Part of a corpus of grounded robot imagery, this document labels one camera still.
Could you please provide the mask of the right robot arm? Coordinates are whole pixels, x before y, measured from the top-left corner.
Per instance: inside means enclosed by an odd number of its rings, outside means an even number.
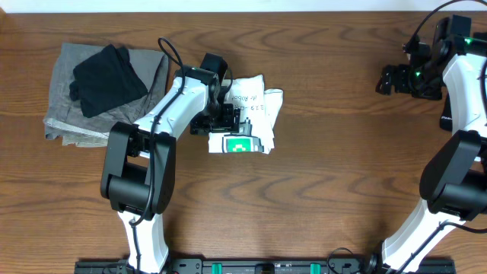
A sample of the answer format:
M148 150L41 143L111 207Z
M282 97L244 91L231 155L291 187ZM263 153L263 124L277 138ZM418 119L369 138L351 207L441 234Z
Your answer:
M403 50L405 65L383 68L376 91L440 100L447 90L451 138L428 162L419 183L420 200L398 231L366 260L365 273L454 273L452 259L428 253L453 229L486 213L486 41L471 33L471 19L441 19L431 45L417 36Z

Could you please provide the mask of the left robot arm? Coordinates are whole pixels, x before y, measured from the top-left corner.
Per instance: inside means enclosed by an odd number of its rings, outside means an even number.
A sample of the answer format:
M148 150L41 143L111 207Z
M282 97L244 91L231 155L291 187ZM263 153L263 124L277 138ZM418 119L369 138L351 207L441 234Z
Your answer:
M224 102L227 71L225 63L182 66L150 113L110 130L100 194L126 229L130 253L121 263L124 272L159 273L166 264L163 213L173 194L177 140L183 131L238 131L240 112Z

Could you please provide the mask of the white t-shirt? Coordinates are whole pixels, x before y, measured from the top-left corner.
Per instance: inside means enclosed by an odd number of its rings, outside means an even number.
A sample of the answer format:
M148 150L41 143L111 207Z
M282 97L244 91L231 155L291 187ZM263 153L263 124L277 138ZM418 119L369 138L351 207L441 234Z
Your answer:
M262 75L225 80L224 85L231 87L224 102L240 110L239 131L211 133L208 151L213 154L269 154L275 147L273 128L283 104L283 90L266 89Z

